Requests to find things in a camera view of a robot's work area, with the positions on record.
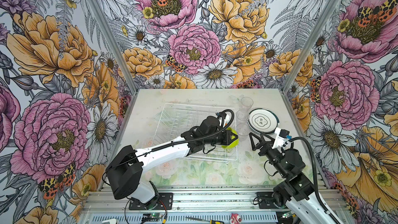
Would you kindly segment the green rimmed white plate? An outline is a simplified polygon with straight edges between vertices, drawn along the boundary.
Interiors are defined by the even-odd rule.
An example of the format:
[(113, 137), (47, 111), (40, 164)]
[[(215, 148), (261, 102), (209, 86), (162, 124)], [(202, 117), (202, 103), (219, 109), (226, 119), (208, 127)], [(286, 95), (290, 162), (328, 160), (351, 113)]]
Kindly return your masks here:
[(248, 114), (248, 125), (257, 134), (273, 134), (279, 125), (279, 119), (269, 110), (255, 108)]

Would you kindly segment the lime green plastic bowl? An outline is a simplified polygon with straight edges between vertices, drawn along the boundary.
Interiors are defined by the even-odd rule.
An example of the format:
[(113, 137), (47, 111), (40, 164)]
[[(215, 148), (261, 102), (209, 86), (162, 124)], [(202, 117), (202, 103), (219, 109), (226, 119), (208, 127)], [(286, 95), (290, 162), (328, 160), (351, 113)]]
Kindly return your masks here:
[(229, 134), (230, 140), (227, 141), (225, 145), (221, 145), (223, 149), (232, 149), (236, 147), (239, 143), (239, 136), (236, 133), (236, 131), (233, 129), (228, 129), (228, 131), (230, 132)]

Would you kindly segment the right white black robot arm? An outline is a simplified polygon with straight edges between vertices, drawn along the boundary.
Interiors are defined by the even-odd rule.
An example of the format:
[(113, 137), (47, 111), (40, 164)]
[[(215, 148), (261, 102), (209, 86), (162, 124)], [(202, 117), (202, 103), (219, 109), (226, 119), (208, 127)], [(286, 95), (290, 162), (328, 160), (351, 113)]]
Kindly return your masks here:
[(303, 224), (342, 224), (343, 221), (328, 206), (320, 195), (315, 156), (310, 152), (313, 179), (309, 179), (303, 169), (306, 167), (300, 152), (284, 147), (294, 141), (309, 142), (303, 137), (292, 138), (289, 132), (281, 130), (282, 137), (261, 133), (249, 134), (251, 148), (258, 155), (267, 157), (267, 163), (274, 167), (275, 174), (283, 181), (273, 188), (273, 192), (257, 192), (253, 204), (260, 209), (276, 207), (283, 211), (291, 211)]

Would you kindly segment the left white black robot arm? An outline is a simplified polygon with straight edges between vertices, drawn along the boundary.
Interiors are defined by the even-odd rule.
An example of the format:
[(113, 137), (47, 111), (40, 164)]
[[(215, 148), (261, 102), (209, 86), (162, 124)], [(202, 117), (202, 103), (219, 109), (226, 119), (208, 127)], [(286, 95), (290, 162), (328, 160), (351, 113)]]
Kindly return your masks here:
[(238, 141), (238, 135), (230, 127), (234, 118), (234, 111), (226, 109), (208, 116), (200, 125), (166, 143), (140, 149), (131, 145), (123, 147), (104, 172), (114, 199), (133, 199), (151, 208), (160, 196), (154, 183), (146, 180), (144, 174), (174, 159), (198, 152), (208, 154), (217, 147), (229, 148)]

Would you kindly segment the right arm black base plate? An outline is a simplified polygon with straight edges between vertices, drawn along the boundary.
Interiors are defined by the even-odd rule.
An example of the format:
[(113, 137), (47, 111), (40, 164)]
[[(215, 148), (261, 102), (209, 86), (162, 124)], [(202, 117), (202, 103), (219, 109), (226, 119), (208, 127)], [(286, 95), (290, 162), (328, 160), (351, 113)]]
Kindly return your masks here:
[(276, 199), (274, 197), (274, 192), (266, 192), (266, 191), (261, 191), (257, 192), (257, 202), (259, 209), (274, 209), (274, 208), (279, 208), (279, 206), (276, 205)]

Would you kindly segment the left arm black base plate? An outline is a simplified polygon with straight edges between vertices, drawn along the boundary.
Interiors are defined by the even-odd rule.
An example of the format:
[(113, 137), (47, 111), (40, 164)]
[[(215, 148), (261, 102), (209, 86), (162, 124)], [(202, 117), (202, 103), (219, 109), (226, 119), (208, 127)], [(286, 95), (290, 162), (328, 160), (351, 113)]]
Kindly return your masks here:
[(159, 195), (147, 203), (142, 203), (138, 199), (133, 199), (128, 206), (128, 209), (131, 211), (151, 211), (151, 210), (171, 210), (173, 206), (173, 198), (174, 194), (167, 193), (159, 193)]

